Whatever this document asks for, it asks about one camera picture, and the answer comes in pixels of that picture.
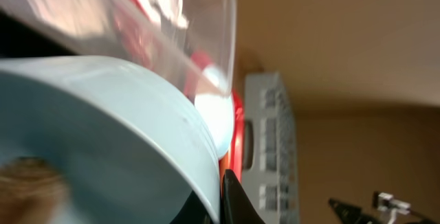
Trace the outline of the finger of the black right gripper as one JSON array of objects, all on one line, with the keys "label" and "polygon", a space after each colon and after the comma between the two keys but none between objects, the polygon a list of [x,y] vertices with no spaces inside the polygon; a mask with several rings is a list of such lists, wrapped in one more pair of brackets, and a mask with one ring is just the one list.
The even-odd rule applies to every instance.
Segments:
[{"label": "finger of the black right gripper", "polygon": [[342,224],[373,224],[373,217],[364,214],[361,207],[337,199],[329,199],[328,203]]}]

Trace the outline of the orange carrot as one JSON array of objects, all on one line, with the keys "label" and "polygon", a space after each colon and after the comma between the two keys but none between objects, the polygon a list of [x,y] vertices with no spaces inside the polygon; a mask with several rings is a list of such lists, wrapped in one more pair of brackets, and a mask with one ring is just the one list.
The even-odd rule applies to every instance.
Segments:
[{"label": "orange carrot", "polygon": [[219,160],[219,176],[220,176],[220,190],[223,194],[223,178],[226,170],[230,168],[230,154],[226,153],[223,158]]}]

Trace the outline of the small light blue bowl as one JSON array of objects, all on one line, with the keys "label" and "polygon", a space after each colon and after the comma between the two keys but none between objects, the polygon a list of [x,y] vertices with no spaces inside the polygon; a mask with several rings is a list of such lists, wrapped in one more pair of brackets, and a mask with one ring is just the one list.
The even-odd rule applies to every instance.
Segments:
[{"label": "small light blue bowl", "polygon": [[1,61],[1,162],[40,157],[70,196],[52,223],[219,223],[214,142],[157,74],[106,56]]}]

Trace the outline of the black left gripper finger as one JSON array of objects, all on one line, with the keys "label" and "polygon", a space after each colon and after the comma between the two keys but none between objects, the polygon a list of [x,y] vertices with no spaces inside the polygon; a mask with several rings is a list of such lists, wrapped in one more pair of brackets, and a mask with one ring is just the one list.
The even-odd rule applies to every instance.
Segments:
[{"label": "black left gripper finger", "polygon": [[233,170],[225,170],[222,181],[224,224],[264,224]]}]

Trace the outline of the brown food scrap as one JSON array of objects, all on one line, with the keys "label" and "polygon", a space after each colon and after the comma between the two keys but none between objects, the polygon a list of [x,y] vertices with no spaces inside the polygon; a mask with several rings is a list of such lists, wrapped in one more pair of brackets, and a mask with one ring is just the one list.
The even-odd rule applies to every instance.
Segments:
[{"label": "brown food scrap", "polygon": [[18,157],[1,166],[1,223],[48,224],[69,200],[70,189],[45,160]]}]

